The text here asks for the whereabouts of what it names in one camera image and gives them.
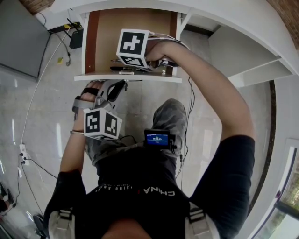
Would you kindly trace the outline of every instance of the tiled floor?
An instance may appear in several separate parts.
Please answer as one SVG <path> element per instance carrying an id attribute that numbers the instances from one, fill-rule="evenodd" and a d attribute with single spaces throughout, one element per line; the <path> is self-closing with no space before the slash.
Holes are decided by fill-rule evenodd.
<path id="1" fill-rule="evenodd" d="M 184 31 L 182 41 L 204 59 L 210 62 L 207 37 Z M 43 67 L 56 46 L 57 37 L 52 36 L 45 54 Z M 63 64 L 57 64 L 57 58 L 63 57 Z M 60 46 L 37 88 L 29 115 L 23 142 L 32 159 L 51 173 L 57 175 L 64 147 L 72 127 L 73 113 L 71 106 L 76 95 L 80 94 L 86 82 L 74 82 L 73 77 L 81 73 L 81 49 L 71 51 L 71 65 L 65 66 L 67 59 L 63 46 Z M 123 135 L 132 134 L 139 141 L 143 140 L 144 128 L 151 127 L 154 111 L 167 99 L 180 100 L 187 108 L 190 99 L 188 76 L 179 69 L 183 83 L 133 82 L 117 109 L 124 120 L 121 130 Z M 19 144 L 30 98 L 35 85 L 27 88 L 6 89 L 0 86 L 0 180 L 8 186 L 13 195 L 17 195 L 17 173 Z M 209 165 L 220 140 L 221 124 L 215 112 L 205 101 L 196 86 L 196 102 L 190 116 L 187 132 L 189 153 L 184 165 L 183 191 L 190 196 L 198 181 Z M 251 198 L 256 190 L 268 148 L 270 130 L 270 90 L 269 84 L 257 84 L 240 89 L 247 101 L 257 132 L 256 163 L 252 176 Z M 38 171 L 31 162 L 24 166 L 29 183 L 36 199 L 44 211 L 54 190 L 55 179 L 45 172 Z M 4 221 L 19 229 L 27 238 L 34 238 L 34 225 L 30 215 L 39 213 L 39 209 L 29 190 L 24 173 L 20 174 L 20 196 L 18 205 L 4 217 Z M 83 181 L 89 192 L 97 184 L 96 170 L 87 156 L 83 169 Z"/>

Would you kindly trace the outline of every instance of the black t-shirt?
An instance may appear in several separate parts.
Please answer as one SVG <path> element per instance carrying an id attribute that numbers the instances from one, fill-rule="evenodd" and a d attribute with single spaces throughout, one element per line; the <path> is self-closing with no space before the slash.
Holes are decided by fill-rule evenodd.
<path id="1" fill-rule="evenodd" d="M 233 238 L 247 216 L 254 141 L 230 137 L 220 143 L 194 194 L 178 188 L 174 165 L 159 151 L 134 148 L 97 164 L 98 187 L 86 194 L 78 170 L 59 173 L 45 212 L 73 208 L 76 238 L 101 238 L 112 222 L 135 219 L 153 238 L 185 238 L 189 201 L 215 222 L 221 238 Z"/>

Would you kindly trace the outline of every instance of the hand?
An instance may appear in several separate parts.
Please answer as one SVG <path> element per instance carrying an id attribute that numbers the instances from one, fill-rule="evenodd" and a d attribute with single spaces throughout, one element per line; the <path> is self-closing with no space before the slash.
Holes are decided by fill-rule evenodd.
<path id="1" fill-rule="evenodd" d="M 146 46 L 146 61 L 156 61 L 161 59 L 163 56 L 167 56 L 168 49 L 172 44 L 176 43 L 168 40 L 148 41 L 148 44 Z"/>
<path id="2" fill-rule="evenodd" d="M 94 82 L 88 83 L 85 88 L 96 88 L 96 89 L 100 90 L 102 85 L 103 85 L 103 82 L 94 81 Z M 84 101 L 94 102 L 95 98 L 96 98 L 96 96 L 91 93 L 84 93 L 83 95 L 81 95 L 80 99 L 84 100 Z M 84 112 L 82 109 L 79 109 L 77 119 L 74 122 L 73 130 L 81 131 L 81 132 L 84 131 Z"/>

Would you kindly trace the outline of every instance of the power outlet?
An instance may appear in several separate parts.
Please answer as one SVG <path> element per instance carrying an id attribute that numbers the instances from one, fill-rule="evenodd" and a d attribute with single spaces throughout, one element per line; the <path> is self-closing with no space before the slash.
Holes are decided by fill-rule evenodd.
<path id="1" fill-rule="evenodd" d="M 22 156 L 23 160 L 24 160 L 24 158 L 26 158 L 26 159 L 29 158 L 25 144 L 20 144 L 20 151 L 21 151 L 21 153 L 23 153 L 23 156 Z M 25 165 L 30 165 L 29 160 L 25 160 Z"/>

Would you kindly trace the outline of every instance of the yellow sticker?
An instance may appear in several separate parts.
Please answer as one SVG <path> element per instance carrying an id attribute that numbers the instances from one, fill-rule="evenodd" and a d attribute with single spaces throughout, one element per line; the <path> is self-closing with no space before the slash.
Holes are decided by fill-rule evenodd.
<path id="1" fill-rule="evenodd" d="M 59 57 L 57 60 L 57 64 L 62 64 L 62 59 L 63 59 L 63 57 Z"/>

